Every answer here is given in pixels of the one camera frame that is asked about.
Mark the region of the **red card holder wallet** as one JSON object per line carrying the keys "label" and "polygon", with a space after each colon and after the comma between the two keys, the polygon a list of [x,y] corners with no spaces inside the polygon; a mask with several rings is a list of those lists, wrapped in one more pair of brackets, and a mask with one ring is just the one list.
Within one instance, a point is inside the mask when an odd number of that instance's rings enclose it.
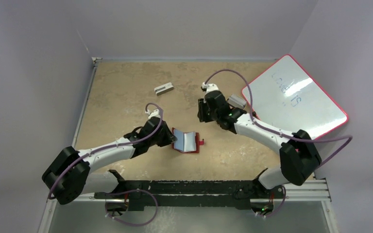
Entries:
{"label": "red card holder wallet", "polygon": [[172,128],[172,134],[176,137],[172,148],[180,153],[199,153],[200,147],[205,144],[198,132],[182,132]]}

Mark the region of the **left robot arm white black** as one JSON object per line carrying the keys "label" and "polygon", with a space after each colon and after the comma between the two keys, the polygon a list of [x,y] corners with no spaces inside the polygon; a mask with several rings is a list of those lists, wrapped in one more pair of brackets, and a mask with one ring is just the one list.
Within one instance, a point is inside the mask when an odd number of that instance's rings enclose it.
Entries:
{"label": "left robot arm white black", "polygon": [[42,175],[49,189],[48,199],[68,204],[82,194],[88,176],[99,168],[133,159],[150,147],[165,147],[177,141],[166,122],[157,116],[116,141],[103,146],[77,150],[63,148]]}

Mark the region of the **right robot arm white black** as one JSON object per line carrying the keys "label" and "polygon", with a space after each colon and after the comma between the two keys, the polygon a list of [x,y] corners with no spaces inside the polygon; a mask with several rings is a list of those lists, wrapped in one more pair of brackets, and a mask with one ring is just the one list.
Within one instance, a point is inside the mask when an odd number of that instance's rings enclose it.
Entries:
{"label": "right robot arm white black", "polygon": [[267,168],[255,178],[253,191],[258,197],[266,197],[283,184],[301,186],[322,163],[306,131],[291,133],[289,138],[281,131],[272,133],[270,125],[243,109],[231,107],[220,91],[211,91],[198,100],[197,116],[201,122],[214,121],[222,129],[253,139],[279,155],[278,167]]}

